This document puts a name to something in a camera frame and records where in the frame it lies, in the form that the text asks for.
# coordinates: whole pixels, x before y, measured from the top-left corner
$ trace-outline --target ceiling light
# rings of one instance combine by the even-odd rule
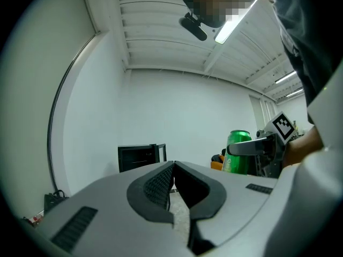
[[[284,77],[280,78],[279,80],[276,80],[275,84],[281,83],[282,81],[286,80],[287,78],[291,77],[294,74],[296,74],[295,71],[291,72],[290,74],[285,75]]]
[[[252,5],[247,8],[246,12],[239,16],[239,15],[232,15],[232,20],[226,21],[223,28],[221,28],[220,32],[215,38],[215,41],[219,44],[224,44],[225,41],[229,38],[231,33],[234,31],[234,29],[238,26],[238,24],[243,20],[244,16],[247,15],[247,13],[251,10],[251,8],[255,5],[257,0],[255,0]]]
[[[290,96],[292,96],[292,95],[294,95],[294,94],[297,94],[297,93],[299,93],[299,92],[302,92],[303,91],[303,89],[299,89],[299,90],[297,90],[296,92],[293,92],[293,93],[291,93],[291,94],[288,94],[286,97],[290,97]]]

